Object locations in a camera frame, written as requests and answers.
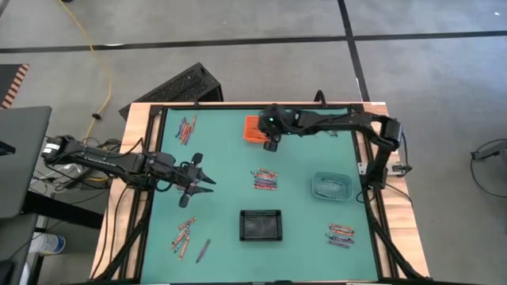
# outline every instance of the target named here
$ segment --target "small black bin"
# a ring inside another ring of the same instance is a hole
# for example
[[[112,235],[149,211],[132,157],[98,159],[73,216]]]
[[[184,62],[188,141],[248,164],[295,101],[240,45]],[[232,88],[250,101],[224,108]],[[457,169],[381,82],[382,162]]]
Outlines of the small black bin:
[[[282,239],[282,212],[280,210],[240,211],[240,241],[282,241]]]

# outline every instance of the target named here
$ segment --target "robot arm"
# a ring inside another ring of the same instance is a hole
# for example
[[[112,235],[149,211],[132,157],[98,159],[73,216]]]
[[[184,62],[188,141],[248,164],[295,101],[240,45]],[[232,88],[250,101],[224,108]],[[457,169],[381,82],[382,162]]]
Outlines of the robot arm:
[[[380,122],[377,134],[372,122]],[[264,149],[276,151],[282,135],[314,135],[319,131],[359,131],[379,148],[373,162],[368,163],[365,183],[384,188],[387,161],[391,152],[397,150],[402,137],[402,125],[388,116],[369,112],[353,112],[344,115],[321,115],[296,108],[283,108],[273,104],[264,109],[259,118],[258,129],[265,133],[268,142]]]
[[[76,163],[109,176],[119,177],[127,186],[140,190],[157,187],[159,180],[167,181],[170,183],[169,186],[158,190],[167,191],[173,184],[183,188],[180,207],[186,207],[190,196],[194,194],[213,192],[208,188],[197,187],[197,181],[215,184],[199,167],[202,154],[195,154],[191,162],[184,161],[175,166],[176,159],[171,154],[130,151],[118,154],[87,146],[71,136],[58,136],[47,140],[41,157],[46,165]]]

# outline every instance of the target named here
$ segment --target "teal tabletop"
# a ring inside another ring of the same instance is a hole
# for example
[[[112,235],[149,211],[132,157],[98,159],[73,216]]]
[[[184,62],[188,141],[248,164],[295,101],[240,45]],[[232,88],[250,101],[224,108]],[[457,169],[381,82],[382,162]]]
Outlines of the teal tabletop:
[[[212,193],[193,196],[179,207],[181,193],[172,187],[156,192],[142,270],[142,283],[225,283],[377,280],[366,211],[354,197],[360,192],[353,134],[339,131],[299,137],[285,135],[277,152],[247,142],[243,128],[256,109],[169,109],[162,152],[177,165],[202,153],[200,166],[216,184],[200,182]],[[315,110],[343,114],[344,108]],[[187,145],[175,138],[180,122],[196,115],[195,131]],[[265,168],[278,173],[277,189],[254,188],[251,171]],[[319,199],[311,193],[317,172],[340,173],[352,181],[347,201]],[[167,186],[161,183],[160,188]],[[280,210],[283,241],[240,241],[241,210]],[[185,254],[171,250],[178,226],[196,217],[190,226]],[[330,245],[329,224],[352,227],[355,241],[348,249]],[[206,241],[211,242],[199,263]]]

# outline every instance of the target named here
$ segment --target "concrete floor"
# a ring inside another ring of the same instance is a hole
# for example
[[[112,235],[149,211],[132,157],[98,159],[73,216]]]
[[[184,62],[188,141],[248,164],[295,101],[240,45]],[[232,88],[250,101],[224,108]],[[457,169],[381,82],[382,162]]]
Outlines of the concrete floor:
[[[355,35],[507,30],[502,0],[347,0]],[[97,44],[282,36],[343,36],[335,0],[75,0],[68,7]],[[86,44],[56,0],[10,0],[0,48]],[[430,273],[437,280],[504,284],[507,201],[473,184],[469,153],[505,138],[507,38],[357,42],[372,101],[386,101],[409,141],[407,177]],[[222,83],[226,101],[300,101],[322,89],[330,101],[358,101],[346,42],[101,51],[113,100],[93,136],[120,139],[117,110],[196,62]],[[81,138],[107,81],[89,52],[3,54],[28,63],[14,107],[50,105],[49,135]],[[505,168],[477,165],[481,182],[507,195]],[[92,192],[58,199],[76,201]],[[106,197],[85,207],[103,211]],[[61,224],[69,246],[46,258],[40,284],[79,282],[90,273],[97,231]],[[85,240],[83,246],[75,242]]]

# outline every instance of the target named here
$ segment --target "yellow cable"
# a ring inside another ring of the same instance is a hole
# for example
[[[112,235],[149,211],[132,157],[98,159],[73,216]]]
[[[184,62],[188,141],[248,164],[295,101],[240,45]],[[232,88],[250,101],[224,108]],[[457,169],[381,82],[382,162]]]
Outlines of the yellow cable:
[[[104,110],[105,106],[111,100],[111,94],[112,94],[112,76],[111,76],[111,73],[109,72],[109,68],[107,67],[107,65],[101,60],[101,57],[93,49],[93,41],[91,40],[90,36],[88,36],[88,32],[86,32],[86,30],[81,26],[81,24],[79,24],[78,19],[76,19],[76,17],[74,16],[74,14],[67,8],[67,6],[65,6],[65,4],[62,2],[62,0],[59,0],[59,3],[62,5],[62,7],[65,10],[65,12],[67,12],[67,14],[69,15],[69,17],[71,17],[71,19],[74,21],[74,23],[81,30],[82,34],[88,40],[88,46],[90,48],[90,51],[91,51],[93,57],[99,62],[99,65],[101,66],[102,70],[105,73],[106,78],[108,79],[108,82],[109,82],[108,96],[105,98],[105,101],[102,104],[101,108],[99,108],[98,111],[97,111],[97,114],[100,115],[102,113],[102,111]],[[86,132],[85,138],[89,138],[89,136],[91,135],[92,130],[93,130],[93,126],[95,125],[95,121],[96,120],[97,119],[95,119],[95,118],[92,119],[92,123],[88,127],[88,131]]]

